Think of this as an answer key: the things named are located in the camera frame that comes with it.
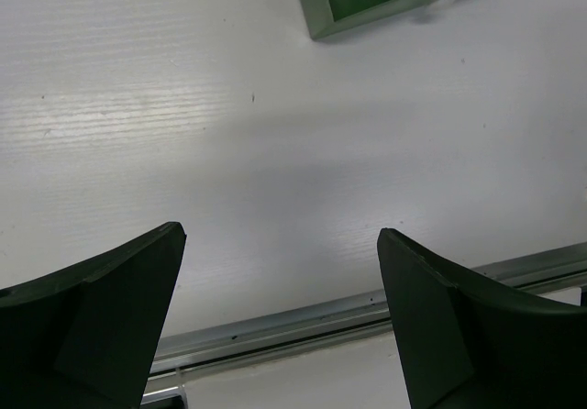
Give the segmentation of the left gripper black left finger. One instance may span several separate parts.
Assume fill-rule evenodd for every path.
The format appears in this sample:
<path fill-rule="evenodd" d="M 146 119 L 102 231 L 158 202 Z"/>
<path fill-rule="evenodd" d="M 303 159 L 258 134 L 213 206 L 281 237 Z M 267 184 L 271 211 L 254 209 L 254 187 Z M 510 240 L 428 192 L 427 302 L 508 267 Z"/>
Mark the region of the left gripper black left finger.
<path fill-rule="evenodd" d="M 168 222 L 2 289 L 2 407 L 139 407 L 185 242 Z"/>

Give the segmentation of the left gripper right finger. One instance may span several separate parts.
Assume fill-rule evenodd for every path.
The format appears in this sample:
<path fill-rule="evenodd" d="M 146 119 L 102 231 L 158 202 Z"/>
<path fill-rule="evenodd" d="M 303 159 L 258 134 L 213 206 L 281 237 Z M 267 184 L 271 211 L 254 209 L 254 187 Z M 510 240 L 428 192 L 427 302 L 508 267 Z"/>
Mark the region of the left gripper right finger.
<path fill-rule="evenodd" d="M 385 228 L 382 282 L 414 408 L 583 408 L 586 311 L 525 293 Z"/>

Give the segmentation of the aluminium mounting rail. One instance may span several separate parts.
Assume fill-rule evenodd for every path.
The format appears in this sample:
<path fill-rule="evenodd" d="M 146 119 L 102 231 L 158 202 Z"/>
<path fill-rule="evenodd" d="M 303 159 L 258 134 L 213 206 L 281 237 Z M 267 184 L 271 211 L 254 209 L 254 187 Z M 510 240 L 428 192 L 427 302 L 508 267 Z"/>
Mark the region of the aluminium mounting rail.
<path fill-rule="evenodd" d="M 477 267 L 510 287 L 586 303 L 586 246 L 575 244 Z M 382 290 L 163 338 L 141 405 L 185 408 L 185 384 L 207 375 L 285 359 L 389 333 Z"/>

